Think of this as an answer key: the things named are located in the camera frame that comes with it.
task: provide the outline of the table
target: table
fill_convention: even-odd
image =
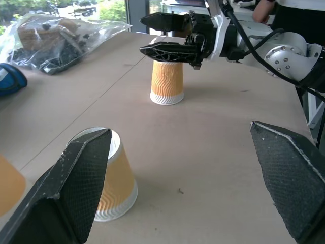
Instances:
[[[166,7],[166,12],[167,13],[183,13],[186,12],[188,13],[190,10],[195,11],[197,14],[208,14],[209,11],[206,8],[206,6],[192,6],[192,5],[184,5],[184,4],[179,4],[179,1],[175,0],[164,0],[161,2],[162,6]],[[231,3],[233,9],[234,9],[234,14],[238,18],[238,20],[242,21],[249,21],[253,22],[252,19],[252,14],[253,11],[250,9],[245,9],[245,8],[238,8],[236,4]],[[274,20],[274,15],[270,15],[270,19],[267,24],[272,24]]]
[[[122,218],[94,223],[87,243],[294,244],[264,185],[249,125],[311,138],[295,88],[221,58],[199,71],[184,65],[184,100],[154,104],[152,60],[139,52],[153,38],[120,33],[61,74],[24,71],[29,86],[0,100],[0,153],[35,182],[83,129],[120,134],[138,199]]]

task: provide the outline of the blue object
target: blue object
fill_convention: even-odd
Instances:
[[[27,86],[27,79],[16,67],[0,64],[0,96],[15,93]]]

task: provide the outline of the plastic bag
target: plastic bag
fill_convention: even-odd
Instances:
[[[6,29],[0,63],[56,74],[80,62],[107,39],[130,28],[103,20],[74,20],[26,14]]]

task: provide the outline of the person's arm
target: person's arm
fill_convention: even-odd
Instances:
[[[261,0],[253,12],[253,20],[258,23],[266,24],[269,20],[269,14],[273,10],[275,0]]]

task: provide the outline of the person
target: person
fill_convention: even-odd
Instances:
[[[261,0],[254,12],[253,20],[267,23],[269,14],[279,4],[272,29],[283,28],[303,36],[307,43],[325,46],[325,0]]]

